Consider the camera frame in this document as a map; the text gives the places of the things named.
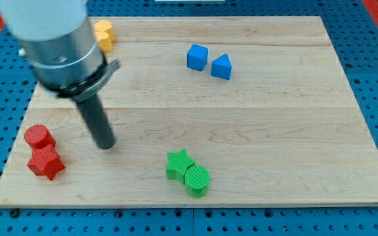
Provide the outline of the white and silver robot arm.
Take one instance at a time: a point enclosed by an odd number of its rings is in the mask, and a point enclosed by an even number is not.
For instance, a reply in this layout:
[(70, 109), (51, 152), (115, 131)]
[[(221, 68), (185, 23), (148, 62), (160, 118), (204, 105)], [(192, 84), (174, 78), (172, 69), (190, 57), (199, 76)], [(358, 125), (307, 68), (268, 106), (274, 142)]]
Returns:
[(119, 69), (96, 42), (84, 0), (0, 0), (0, 15), (37, 80), (62, 98), (82, 102)]

